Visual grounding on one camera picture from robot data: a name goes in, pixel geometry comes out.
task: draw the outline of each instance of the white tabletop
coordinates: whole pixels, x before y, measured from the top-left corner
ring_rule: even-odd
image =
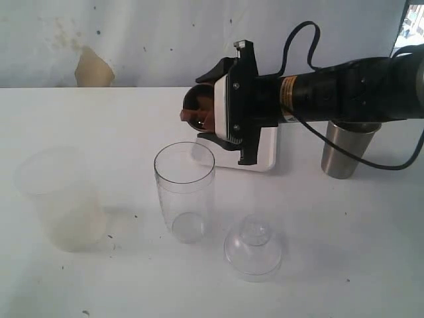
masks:
[[[0,89],[1,317],[422,317],[424,156],[405,171],[359,166],[335,180],[321,171],[323,143],[286,124],[276,168],[218,169],[214,231],[179,244],[160,213],[153,159],[195,138],[178,117],[186,91]],[[422,126],[384,124],[366,157],[405,161]],[[55,145],[85,152],[110,218],[88,252],[55,249],[13,185],[20,162]],[[263,284],[234,278],[223,261],[227,231],[253,212],[284,237],[281,270]]]

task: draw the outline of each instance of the frosted plastic cup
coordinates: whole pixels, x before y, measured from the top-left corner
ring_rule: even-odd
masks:
[[[15,184],[34,203],[44,232],[60,250],[82,250],[105,232],[106,216],[75,148],[31,156],[17,168]]]
[[[168,230],[182,243],[201,240],[214,207],[212,152],[195,142],[171,144],[155,157],[154,172]]]

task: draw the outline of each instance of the transparent cup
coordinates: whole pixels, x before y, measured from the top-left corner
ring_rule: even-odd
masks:
[[[212,152],[195,142],[171,144],[155,157],[154,172],[168,230],[183,243],[201,240],[214,206]]]
[[[75,148],[49,148],[31,156],[17,168],[15,184],[34,203],[46,236],[59,249],[84,249],[105,232],[106,216]]]

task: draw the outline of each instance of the power cord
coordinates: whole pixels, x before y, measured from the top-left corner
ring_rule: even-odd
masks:
[[[286,64],[287,64],[287,58],[288,58],[288,50],[289,50],[290,44],[292,43],[292,40],[295,38],[296,34],[301,29],[303,29],[304,27],[306,27],[308,25],[313,25],[315,27],[315,35],[313,37],[313,41],[312,41],[311,46],[309,48],[309,52],[308,52],[308,55],[307,55],[307,63],[308,63],[308,65],[313,70],[316,71],[316,70],[319,69],[319,68],[317,68],[315,66],[312,66],[311,62],[312,62],[313,53],[315,52],[315,49],[317,48],[317,45],[318,45],[318,42],[319,42],[319,37],[321,35],[321,30],[319,29],[319,26],[316,23],[314,23],[312,21],[305,21],[305,22],[301,23],[300,25],[298,25],[297,27],[295,27],[293,29],[293,31],[290,33],[290,35],[288,36],[288,39],[286,40],[286,43],[284,44],[283,62],[282,62],[282,67],[280,68],[280,71],[278,73],[275,73],[275,74],[270,74],[270,75],[267,75],[267,76],[261,76],[261,78],[264,78],[264,79],[275,78],[275,77],[280,77],[280,76],[282,76],[284,74],[284,72],[286,70]],[[377,90],[379,88],[379,86],[381,85],[381,83],[385,80],[385,78],[386,78],[386,76],[387,76],[387,74],[388,74],[388,72],[390,70],[390,66],[392,65],[392,61],[393,61],[393,59],[396,56],[399,56],[400,54],[414,53],[414,52],[417,52],[418,50],[423,50],[423,49],[424,49],[424,44],[422,44],[420,46],[406,46],[404,48],[399,49],[390,58],[390,63],[389,63],[387,72],[382,76],[382,78],[376,84],[376,86],[374,87],[374,89],[372,89],[372,91]],[[423,129],[423,132],[421,133],[421,136],[419,137],[417,146],[415,147],[415,150],[413,151],[413,154],[412,154],[411,158],[409,158],[407,160],[407,162],[405,162],[404,164],[400,164],[398,166],[387,166],[387,165],[383,165],[383,164],[376,164],[374,162],[371,162],[371,161],[362,159],[361,157],[355,156],[351,152],[349,152],[349,151],[341,148],[340,146],[337,146],[334,142],[331,142],[329,139],[327,139],[321,133],[319,133],[314,128],[312,128],[311,125],[309,125],[308,123],[306,123],[306,121],[304,121],[300,116],[298,116],[295,113],[295,111],[292,111],[289,107],[286,107],[285,105],[282,105],[282,107],[283,107],[283,109],[285,111],[287,111],[290,115],[292,115],[299,123],[301,123],[307,130],[309,130],[315,136],[317,136],[318,138],[320,138],[323,142],[325,142],[326,144],[328,144],[329,146],[331,146],[335,150],[341,152],[345,156],[348,156],[349,158],[351,158],[353,160],[356,160],[356,161],[360,162],[361,164],[365,164],[365,165],[367,165],[369,167],[373,167],[375,169],[391,170],[391,171],[399,171],[399,170],[406,169],[406,168],[408,168],[410,165],[412,165],[414,163],[414,161],[417,159],[417,157],[418,157],[419,153],[421,152],[421,149],[423,148],[423,145],[424,145],[424,129]]]

